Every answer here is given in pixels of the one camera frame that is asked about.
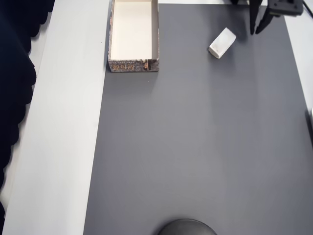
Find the white rectangular block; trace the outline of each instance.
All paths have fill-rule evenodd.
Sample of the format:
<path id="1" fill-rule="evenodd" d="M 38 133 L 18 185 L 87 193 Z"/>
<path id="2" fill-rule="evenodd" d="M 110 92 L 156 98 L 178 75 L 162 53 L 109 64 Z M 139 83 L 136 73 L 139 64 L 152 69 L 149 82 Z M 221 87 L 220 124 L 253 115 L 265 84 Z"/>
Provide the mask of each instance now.
<path id="1" fill-rule="evenodd" d="M 233 34 L 228 28 L 225 28 L 212 42 L 209 52 L 216 58 L 220 59 L 227 49 L 233 44 L 235 39 L 236 35 Z"/>

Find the gray surface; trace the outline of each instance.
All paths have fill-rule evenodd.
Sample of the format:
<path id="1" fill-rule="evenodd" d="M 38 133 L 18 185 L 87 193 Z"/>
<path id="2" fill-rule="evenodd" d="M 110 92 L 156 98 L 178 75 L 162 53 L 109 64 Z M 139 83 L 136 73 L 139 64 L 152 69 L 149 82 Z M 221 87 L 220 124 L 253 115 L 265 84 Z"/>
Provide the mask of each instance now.
<path id="1" fill-rule="evenodd" d="M 207 52 L 225 28 L 237 40 Z M 85 235 L 153 235 L 176 218 L 218 235 L 313 234 L 313 149 L 284 18 L 159 6 L 159 73 L 106 73 Z"/>

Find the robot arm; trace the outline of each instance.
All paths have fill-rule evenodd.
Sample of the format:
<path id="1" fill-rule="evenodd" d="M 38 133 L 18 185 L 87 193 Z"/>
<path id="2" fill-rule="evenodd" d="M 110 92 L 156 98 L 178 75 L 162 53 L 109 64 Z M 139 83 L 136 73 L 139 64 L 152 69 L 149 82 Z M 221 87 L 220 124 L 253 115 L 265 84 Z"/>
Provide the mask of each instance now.
<path id="1" fill-rule="evenodd" d="M 237 4 L 238 0 L 231 0 L 233 4 Z M 250 0 L 250 34 L 254 34 L 255 21 L 259 13 L 259 7 L 262 0 Z M 257 26 L 255 33 L 262 32 L 271 22 L 273 17 L 300 16 L 303 12 L 302 0 L 268 0 L 268 6 L 265 10 L 263 18 Z"/>

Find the open box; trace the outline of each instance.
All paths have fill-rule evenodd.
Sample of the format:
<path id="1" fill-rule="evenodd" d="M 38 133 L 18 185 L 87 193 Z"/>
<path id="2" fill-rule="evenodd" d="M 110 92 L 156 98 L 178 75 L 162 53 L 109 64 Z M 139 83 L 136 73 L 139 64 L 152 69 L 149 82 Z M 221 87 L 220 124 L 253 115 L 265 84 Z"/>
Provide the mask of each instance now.
<path id="1" fill-rule="evenodd" d="M 112 0 L 108 62 L 111 72 L 158 71 L 157 0 Z"/>

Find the black stool top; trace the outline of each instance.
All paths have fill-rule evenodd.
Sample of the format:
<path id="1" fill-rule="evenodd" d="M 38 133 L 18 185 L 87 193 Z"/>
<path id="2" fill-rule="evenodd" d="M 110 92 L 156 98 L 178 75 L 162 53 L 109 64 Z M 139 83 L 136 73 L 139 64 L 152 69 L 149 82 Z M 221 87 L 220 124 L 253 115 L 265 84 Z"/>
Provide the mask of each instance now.
<path id="1" fill-rule="evenodd" d="M 193 219 L 179 219 L 167 224 L 158 235 L 217 235 L 206 224 Z"/>

